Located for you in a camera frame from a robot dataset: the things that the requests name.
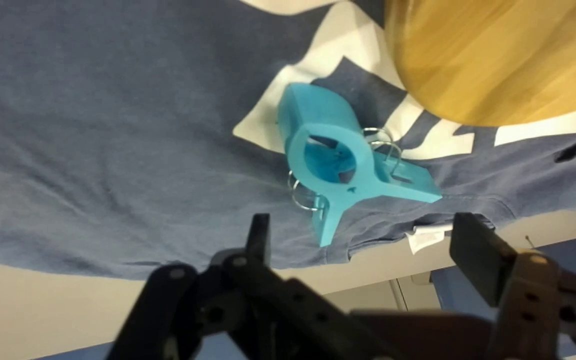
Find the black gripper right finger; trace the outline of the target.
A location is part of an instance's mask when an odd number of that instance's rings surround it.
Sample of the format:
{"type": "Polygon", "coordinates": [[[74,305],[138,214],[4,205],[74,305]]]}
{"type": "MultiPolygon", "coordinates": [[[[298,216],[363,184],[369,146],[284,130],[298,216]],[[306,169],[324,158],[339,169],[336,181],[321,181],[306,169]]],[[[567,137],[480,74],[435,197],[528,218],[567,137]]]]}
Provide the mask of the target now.
{"type": "Polygon", "coordinates": [[[488,307],[498,307],[516,261],[505,245],[477,214],[457,213],[451,222],[449,259],[488,307]]]}

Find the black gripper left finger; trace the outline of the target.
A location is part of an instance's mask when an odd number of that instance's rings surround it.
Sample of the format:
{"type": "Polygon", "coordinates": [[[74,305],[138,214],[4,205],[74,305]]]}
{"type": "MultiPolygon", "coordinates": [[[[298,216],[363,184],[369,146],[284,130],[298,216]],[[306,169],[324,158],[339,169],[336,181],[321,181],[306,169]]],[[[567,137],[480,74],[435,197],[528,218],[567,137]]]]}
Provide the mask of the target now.
{"type": "Polygon", "coordinates": [[[243,254],[259,265],[268,265],[268,242],[270,242],[270,216],[253,214],[243,254]]]}

